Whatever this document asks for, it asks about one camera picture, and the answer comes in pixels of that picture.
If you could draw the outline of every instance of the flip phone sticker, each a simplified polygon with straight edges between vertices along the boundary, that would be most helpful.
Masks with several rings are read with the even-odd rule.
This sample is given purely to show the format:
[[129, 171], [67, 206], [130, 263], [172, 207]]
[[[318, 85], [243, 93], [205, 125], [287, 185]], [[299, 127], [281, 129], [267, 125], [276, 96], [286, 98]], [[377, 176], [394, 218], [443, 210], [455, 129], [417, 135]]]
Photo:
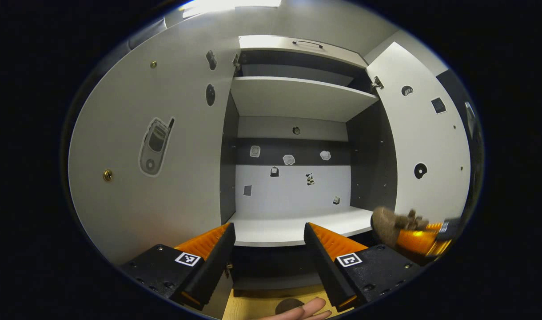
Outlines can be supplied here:
[[139, 170], [145, 176], [159, 176], [173, 124], [174, 117], [170, 118], [168, 125], [159, 118], [153, 118], [147, 126], [139, 152]]

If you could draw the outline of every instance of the orange gripper pad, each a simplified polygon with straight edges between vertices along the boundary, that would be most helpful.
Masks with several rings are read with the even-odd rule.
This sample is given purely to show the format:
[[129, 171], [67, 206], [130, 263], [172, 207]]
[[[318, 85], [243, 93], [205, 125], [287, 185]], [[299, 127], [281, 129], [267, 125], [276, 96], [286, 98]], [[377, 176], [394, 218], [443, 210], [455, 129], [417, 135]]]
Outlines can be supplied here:
[[197, 237], [177, 245], [174, 249], [185, 253], [192, 253], [193, 255], [204, 258], [204, 261], [206, 261], [212, 252], [212, 249], [214, 249], [214, 246], [216, 246], [216, 243], [218, 243], [229, 225], [230, 223], [226, 223], [206, 233], [202, 233]]
[[439, 231], [412, 231], [401, 230], [397, 238], [397, 245], [412, 252], [421, 253], [425, 256], [439, 256], [451, 240], [435, 241]]
[[309, 224], [316, 234], [316, 237], [320, 240], [320, 243], [322, 243], [324, 249], [326, 249], [326, 253], [328, 253], [328, 256], [330, 259], [332, 259], [332, 261], [334, 261], [338, 256], [368, 249], [368, 247], [365, 245], [339, 235], [334, 231], [320, 227], [320, 225], [315, 225], [314, 223], [310, 222]]

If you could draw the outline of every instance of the white shelf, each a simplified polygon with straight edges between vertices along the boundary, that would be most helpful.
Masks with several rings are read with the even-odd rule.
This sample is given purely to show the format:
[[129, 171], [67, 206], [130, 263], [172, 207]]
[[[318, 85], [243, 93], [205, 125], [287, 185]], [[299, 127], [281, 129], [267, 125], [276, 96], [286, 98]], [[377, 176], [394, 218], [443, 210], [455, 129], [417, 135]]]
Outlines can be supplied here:
[[337, 47], [336, 45], [316, 42], [314, 40], [309, 40], [310, 43], [305, 41], [305, 39], [277, 35], [244, 35], [239, 37], [241, 51], [265, 50], [298, 52], [342, 61], [360, 68], [366, 68], [368, 66], [366, 61], [354, 51]]
[[308, 211], [236, 212], [233, 222], [235, 245], [246, 247], [285, 247], [303, 245], [305, 223], [312, 222], [343, 236], [357, 235], [372, 229], [372, 211], [351, 206], [328, 207]]
[[378, 98], [340, 85], [287, 77], [235, 77], [231, 93], [240, 116], [346, 122]]

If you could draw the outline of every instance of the drawer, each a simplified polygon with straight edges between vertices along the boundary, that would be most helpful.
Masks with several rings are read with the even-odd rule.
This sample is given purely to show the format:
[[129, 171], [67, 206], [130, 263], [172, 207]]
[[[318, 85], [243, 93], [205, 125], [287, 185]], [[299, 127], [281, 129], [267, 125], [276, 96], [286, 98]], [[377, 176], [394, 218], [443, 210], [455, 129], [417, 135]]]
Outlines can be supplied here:
[[362, 69], [368, 66], [354, 51], [313, 40], [276, 35], [244, 35], [239, 37], [239, 44], [242, 52], [253, 50], [297, 52], [333, 59]]

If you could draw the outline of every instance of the brass knob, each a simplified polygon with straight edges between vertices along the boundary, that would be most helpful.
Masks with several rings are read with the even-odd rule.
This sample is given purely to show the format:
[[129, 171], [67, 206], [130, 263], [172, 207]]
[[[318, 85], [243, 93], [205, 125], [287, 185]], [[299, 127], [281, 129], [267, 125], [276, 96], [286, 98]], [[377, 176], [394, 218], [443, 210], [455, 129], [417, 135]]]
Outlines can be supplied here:
[[113, 172], [109, 169], [103, 172], [103, 180], [109, 182], [113, 179]]

